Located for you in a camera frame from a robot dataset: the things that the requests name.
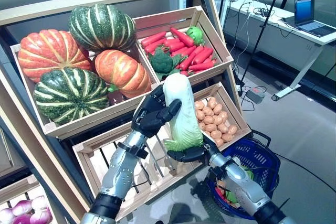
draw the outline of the laptop screen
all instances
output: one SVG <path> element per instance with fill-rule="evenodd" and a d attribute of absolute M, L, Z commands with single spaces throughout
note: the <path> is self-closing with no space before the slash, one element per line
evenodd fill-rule
<path fill-rule="evenodd" d="M 295 0 L 295 24 L 314 20 L 314 0 Z"/>

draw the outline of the orange pumpkin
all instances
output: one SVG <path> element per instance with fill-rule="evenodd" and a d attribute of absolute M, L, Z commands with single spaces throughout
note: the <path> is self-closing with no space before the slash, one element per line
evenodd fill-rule
<path fill-rule="evenodd" d="M 151 90 L 151 79 L 143 66 L 118 50 L 105 50 L 95 59 L 97 74 L 114 84 L 127 98 Z"/>
<path fill-rule="evenodd" d="M 39 82 L 42 74 L 53 69 L 92 69 L 89 52 L 79 48 L 70 33 L 54 29 L 41 30 L 23 38 L 18 61 L 33 82 Z"/>

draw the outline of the pumpkin stem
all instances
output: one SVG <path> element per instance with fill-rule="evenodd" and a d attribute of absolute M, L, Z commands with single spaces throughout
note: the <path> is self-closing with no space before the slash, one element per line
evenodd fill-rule
<path fill-rule="evenodd" d="M 108 88 L 108 91 L 109 92 L 115 92 L 116 90 L 118 90 L 118 88 L 117 88 L 117 86 L 116 85 L 114 85 L 114 84 L 111 84 L 111 86 Z"/>

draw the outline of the pumpkin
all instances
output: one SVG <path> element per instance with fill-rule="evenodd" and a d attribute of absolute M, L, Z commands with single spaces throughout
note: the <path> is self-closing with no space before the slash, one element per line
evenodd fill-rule
<path fill-rule="evenodd" d="M 127 51 L 136 40 L 134 21 L 113 5 L 76 7 L 69 18 L 69 30 L 79 44 L 94 52 Z"/>
<path fill-rule="evenodd" d="M 59 125 L 106 108 L 107 94 L 95 73 L 69 67 L 44 73 L 34 89 L 38 110 Z"/>
<path fill-rule="evenodd" d="M 118 50 L 105 50 L 95 59 L 97 74 L 113 84 L 112 91 L 119 91 L 127 98 L 136 97 L 151 90 L 151 80 L 143 68 L 133 58 Z"/>
<path fill-rule="evenodd" d="M 54 29 L 31 33 L 21 40 L 19 65 L 33 82 L 53 69 L 78 67 L 91 70 L 89 52 L 78 47 L 70 33 Z"/>

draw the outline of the green striped pumpkin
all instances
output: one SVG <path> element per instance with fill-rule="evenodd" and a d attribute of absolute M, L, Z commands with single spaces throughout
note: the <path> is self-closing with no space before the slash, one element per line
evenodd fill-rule
<path fill-rule="evenodd" d="M 135 24 L 113 5 L 78 6 L 72 10 L 69 30 L 77 43 L 90 51 L 127 51 L 135 44 Z"/>
<path fill-rule="evenodd" d="M 70 67 L 44 73 L 34 89 L 38 110 L 59 125 L 106 108 L 107 94 L 95 73 Z"/>

